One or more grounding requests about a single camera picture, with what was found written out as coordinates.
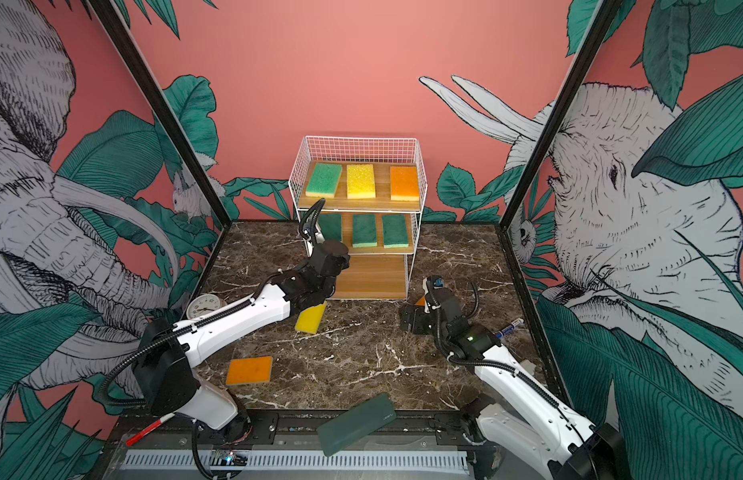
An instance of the pink wall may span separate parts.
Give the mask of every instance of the pink wall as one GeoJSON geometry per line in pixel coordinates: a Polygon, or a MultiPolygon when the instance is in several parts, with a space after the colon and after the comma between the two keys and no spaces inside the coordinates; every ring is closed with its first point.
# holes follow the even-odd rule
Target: pink wall
{"type": "MultiPolygon", "coordinates": [[[[149,24],[128,6],[131,32],[161,88],[185,74],[210,80],[220,137],[210,174],[222,183],[288,178],[307,134],[415,137],[428,172],[427,205],[453,210],[434,188],[446,163],[472,172],[480,188],[501,173],[510,148],[476,134],[417,78],[480,80],[532,117],[557,96],[572,58],[566,2],[215,5],[175,2],[180,39],[152,11],[149,24]]],[[[236,203],[242,218],[264,217],[236,203]]]]}

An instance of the brown marble surface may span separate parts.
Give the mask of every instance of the brown marble surface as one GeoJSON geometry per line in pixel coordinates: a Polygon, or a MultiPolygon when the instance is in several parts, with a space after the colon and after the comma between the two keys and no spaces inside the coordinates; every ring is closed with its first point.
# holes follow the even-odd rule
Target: brown marble surface
{"type": "MultiPolygon", "coordinates": [[[[227,302],[249,295],[256,283],[305,255],[295,224],[238,223],[225,238],[204,293],[227,302]]],[[[465,303],[472,302],[470,279],[481,290],[477,321],[499,331],[523,317],[511,275],[492,225],[423,225],[409,290],[422,295],[422,278],[442,275],[465,303]]],[[[271,381],[230,387],[249,408],[349,408],[387,392],[395,408],[459,408],[480,391],[496,396],[463,367],[447,364],[430,336],[398,327],[402,301],[329,301],[319,331],[294,330],[295,317],[266,326],[212,355],[196,371],[219,386],[230,360],[272,356],[271,381]]],[[[525,327],[506,337],[519,361],[530,360],[544,382],[541,361],[525,327]]]]}

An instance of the dark green sponge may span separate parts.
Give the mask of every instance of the dark green sponge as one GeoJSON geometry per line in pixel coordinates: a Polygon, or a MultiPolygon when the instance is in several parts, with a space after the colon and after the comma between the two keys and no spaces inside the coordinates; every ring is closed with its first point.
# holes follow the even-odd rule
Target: dark green sponge
{"type": "Polygon", "coordinates": [[[353,215],[353,246],[377,246],[377,216],[353,215]]]}
{"type": "Polygon", "coordinates": [[[385,248],[409,246],[409,235],[404,214],[382,216],[382,242],[385,248]]]}
{"type": "Polygon", "coordinates": [[[321,214],[319,226],[324,240],[342,242],[342,214],[321,214]]]}
{"type": "Polygon", "coordinates": [[[305,196],[334,198],[341,175],[341,164],[316,164],[305,189],[305,196]]]}

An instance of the marker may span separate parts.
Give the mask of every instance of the marker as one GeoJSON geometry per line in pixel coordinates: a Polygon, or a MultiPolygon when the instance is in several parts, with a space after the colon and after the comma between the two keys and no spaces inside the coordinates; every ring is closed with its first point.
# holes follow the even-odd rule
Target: marker
{"type": "Polygon", "coordinates": [[[497,334],[497,338],[501,339],[503,336],[509,335],[519,325],[523,325],[523,319],[517,318],[513,320],[510,325],[506,326],[501,332],[497,334]]]}

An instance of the wooden board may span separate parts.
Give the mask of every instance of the wooden board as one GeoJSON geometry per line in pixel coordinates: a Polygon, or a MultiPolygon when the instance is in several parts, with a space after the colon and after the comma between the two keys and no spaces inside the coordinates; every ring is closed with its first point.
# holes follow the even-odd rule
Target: wooden board
{"type": "Polygon", "coordinates": [[[337,277],[329,300],[401,300],[406,298],[405,255],[354,255],[337,277]]]}
{"type": "Polygon", "coordinates": [[[409,246],[401,248],[385,248],[382,237],[382,216],[389,214],[375,214],[377,217],[377,246],[363,246],[356,248],[353,246],[353,215],[347,212],[342,214],[342,243],[348,246],[350,255],[353,254],[414,254],[415,247],[411,241],[411,214],[404,214],[406,218],[406,236],[409,239],[409,246]]]}
{"type": "MultiPolygon", "coordinates": [[[[368,211],[368,212],[408,212],[415,213],[420,211],[419,200],[414,202],[401,202],[390,200],[390,167],[415,167],[414,164],[393,164],[371,162],[374,165],[375,190],[376,198],[357,198],[348,199],[348,171],[345,168],[347,164],[357,164],[361,162],[326,162],[342,164],[342,175],[339,177],[339,184],[334,198],[327,198],[323,211],[368,211]]],[[[308,167],[308,177],[305,178],[305,185],[310,181],[313,170],[316,168],[316,162],[310,162],[308,167]]],[[[302,190],[298,207],[300,210],[306,210],[312,206],[318,197],[306,197],[305,190],[302,190]]]]}

